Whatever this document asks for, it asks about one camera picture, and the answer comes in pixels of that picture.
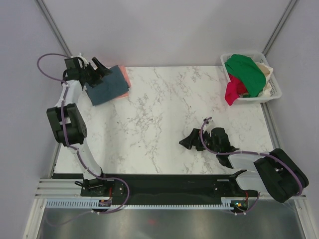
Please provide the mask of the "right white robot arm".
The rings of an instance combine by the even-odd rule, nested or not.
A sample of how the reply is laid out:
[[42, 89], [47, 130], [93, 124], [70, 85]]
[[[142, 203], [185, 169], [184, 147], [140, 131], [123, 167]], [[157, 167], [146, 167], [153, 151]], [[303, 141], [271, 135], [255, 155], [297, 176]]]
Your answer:
[[268, 193], [277, 202], [284, 203], [297, 195], [300, 188], [309, 185], [307, 176], [282, 149], [276, 148], [263, 157], [240, 153], [221, 127], [205, 127], [203, 133], [194, 128], [179, 144], [188, 150], [194, 147], [197, 151], [214, 151], [222, 166], [243, 170], [228, 183], [228, 190], [234, 196], [254, 190]]

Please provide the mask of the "blue-grey t-shirt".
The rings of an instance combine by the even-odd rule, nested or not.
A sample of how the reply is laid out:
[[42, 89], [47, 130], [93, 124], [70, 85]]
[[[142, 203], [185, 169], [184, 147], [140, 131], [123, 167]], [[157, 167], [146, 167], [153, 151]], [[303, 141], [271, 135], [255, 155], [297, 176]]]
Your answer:
[[92, 103], [93, 106], [101, 105], [112, 99], [112, 92], [116, 89], [115, 83], [115, 74], [107, 75], [102, 78], [102, 83], [95, 86], [90, 87], [88, 84], [86, 86], [86, 93]]

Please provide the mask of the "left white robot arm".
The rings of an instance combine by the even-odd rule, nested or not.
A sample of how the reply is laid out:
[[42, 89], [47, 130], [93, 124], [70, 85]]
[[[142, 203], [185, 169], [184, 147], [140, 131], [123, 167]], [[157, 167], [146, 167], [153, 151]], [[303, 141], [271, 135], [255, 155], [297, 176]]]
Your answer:
[[109, 192], [109, 183], [88, 146], [87, 127], [77, 103], [85, 85], [98, 86], [104, 76], [111, 74], [111, 70], [97, 58], [88, 62], [81, 55], [65, 59], [65, 65], [66, 70], [60, 80], [62, 93], [57, 104], [46, 114], [55, 140], [74, 155], [82, 170], [83, 181], [76, 182], [82, 188], [81, 193], [104, 196]]

